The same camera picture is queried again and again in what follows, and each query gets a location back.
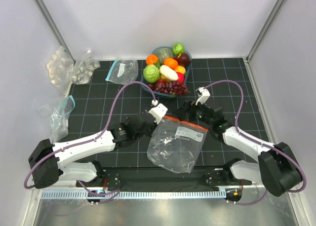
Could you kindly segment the clear bag with orange zipper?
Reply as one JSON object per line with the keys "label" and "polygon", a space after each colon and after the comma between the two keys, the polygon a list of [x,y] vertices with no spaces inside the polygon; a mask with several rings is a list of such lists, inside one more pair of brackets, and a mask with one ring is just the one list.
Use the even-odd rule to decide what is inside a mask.
{"label": "clear bag with orange zipper", "polygon": [[191,173],[207,133],[199,125],[164,116],[152,134],[147,157],[172,173]]}

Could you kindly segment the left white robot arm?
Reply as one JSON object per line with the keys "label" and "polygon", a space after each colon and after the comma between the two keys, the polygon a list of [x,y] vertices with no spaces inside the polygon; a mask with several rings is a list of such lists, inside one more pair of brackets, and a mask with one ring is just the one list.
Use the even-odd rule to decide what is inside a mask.
{"label": "left white robot arm", "polygon": [[72,164],[97,153],[128,147],[141,137],[152,135],[160,121],[160,117],[142,113],[76,140],[54,144],[49,139],[41,140],[28,159],[30,173],[27,178],[34,182],[31,187],[47,188],[58,181],[84,181],[94,187],[102,185],[105,175],[99,166],[91,163],[89,167],[78,165],[72,170]]}

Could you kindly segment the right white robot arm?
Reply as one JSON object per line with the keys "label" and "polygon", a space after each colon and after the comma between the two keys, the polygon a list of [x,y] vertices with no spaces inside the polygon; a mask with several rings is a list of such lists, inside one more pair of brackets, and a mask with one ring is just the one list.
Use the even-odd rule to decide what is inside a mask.
{"label": "right white robot arm", "polygon": [[221,107],[214,109],[209,102],[203,104],[186,101],[174,111],[174,114],[180,121],[204,123],[214,139],[244,152],[257,161],[257,164],[233,161],[232,165],[222,173],[225,183],[233,185],[240,178],[244,178],[263,184],[274,196],[305,189],[306,175],[287,144],[283,142],[273,144],[247,134],[236,124],[232,125],[225,119]]}

